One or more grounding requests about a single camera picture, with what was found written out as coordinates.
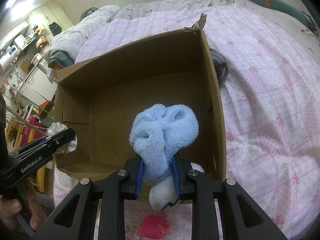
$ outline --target ceiling light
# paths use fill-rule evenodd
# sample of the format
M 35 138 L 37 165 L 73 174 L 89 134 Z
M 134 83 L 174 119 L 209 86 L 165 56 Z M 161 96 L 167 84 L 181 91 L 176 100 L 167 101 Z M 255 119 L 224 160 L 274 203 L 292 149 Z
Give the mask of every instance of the ceiling light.
M 7 3 L 5 4 L 6 8 L 10 8 L 16 0 L 8 0 Z
M 25 15 L 27 15 L 29 12 L 33 10 L 33 0 L 26 0 L 24 2 L 20 2 L 18 4 L 15 4 L 11 8 L 11 16 L 12 20 L 17 20 Z

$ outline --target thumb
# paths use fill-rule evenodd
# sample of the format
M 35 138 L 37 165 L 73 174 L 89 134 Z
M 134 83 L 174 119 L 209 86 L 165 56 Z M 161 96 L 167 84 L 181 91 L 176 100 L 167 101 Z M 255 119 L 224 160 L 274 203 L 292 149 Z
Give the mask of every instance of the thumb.
M 15 230 L 17 221 L 13 215 L 18 214 L 22 206 L 18 199 L 6 199 L 0 196 L 0 219 L 10 230 Z

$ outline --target black gripper frame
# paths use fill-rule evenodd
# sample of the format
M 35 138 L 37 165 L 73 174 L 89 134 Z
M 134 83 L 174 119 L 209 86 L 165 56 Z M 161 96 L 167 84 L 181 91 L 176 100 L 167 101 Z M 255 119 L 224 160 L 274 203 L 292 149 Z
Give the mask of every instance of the black gripper frame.
M 124 200 L 139 197 L 143 162 L 139 156 L 107 179 L 83 179 L 62 200 L 31 240 L 93 240 L 98 203 L 102 199 L 98 240 L 125 240 Z M 175 190 L 181 200 L 193 201 L 192 240 L 218 240 L 218 219 L 224 240 L 287 240 L 259 205 L 233 179 L 224 182 L 191 171 L 177 153 L 172 160 Z

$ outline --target cabinet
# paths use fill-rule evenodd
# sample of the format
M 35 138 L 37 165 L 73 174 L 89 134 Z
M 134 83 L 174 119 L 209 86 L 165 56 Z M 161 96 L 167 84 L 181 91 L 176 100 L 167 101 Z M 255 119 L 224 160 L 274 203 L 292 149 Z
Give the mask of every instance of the cabinet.
M 25 81 L 21 84 L 19 92 L 37 105 L 42 104 L 46 100 L 52 100 L 57 90 L 57 84 L 50 82 L 38 67 L 34 67 L 29 73 Z M 16 102 L 20 102 L 23 106 L 30 105 L 30 103 L 22 99 L 19 94 L 16 96 Z
M 0 40 L 0 50 L 4 49 L 7 45 L 11 44 L 11 42 L 21 33 L 27 31 L 29 24 L 27 21 L 23 21 L 16 27 L 14 27 L 11 31 L 9 31 L 1 40 Z

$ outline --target blue gripper pad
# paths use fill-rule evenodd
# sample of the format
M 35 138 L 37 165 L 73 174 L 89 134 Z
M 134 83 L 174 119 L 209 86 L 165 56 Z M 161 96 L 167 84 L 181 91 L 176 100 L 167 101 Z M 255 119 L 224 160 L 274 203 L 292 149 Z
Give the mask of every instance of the blue gripper pad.
M 139 195 L 142 190 L 143 176 L 144 176 L 144 164 L 143 164 L 143 161 L 140 160 L 137 177 L 136 177 L 136 189 L 134 191 L 134 194 L 137 199 L 139 198 Z
M 176 161 L 174 158 L 172 158 L 172 176 L 173 176 L 173 183 L 174 183 L 174 190 L 177 194 L 178 199 L 180 199 L 180 183 L 179 183 L 179 174 L 178 174 L 178 169 L 176 165 Z

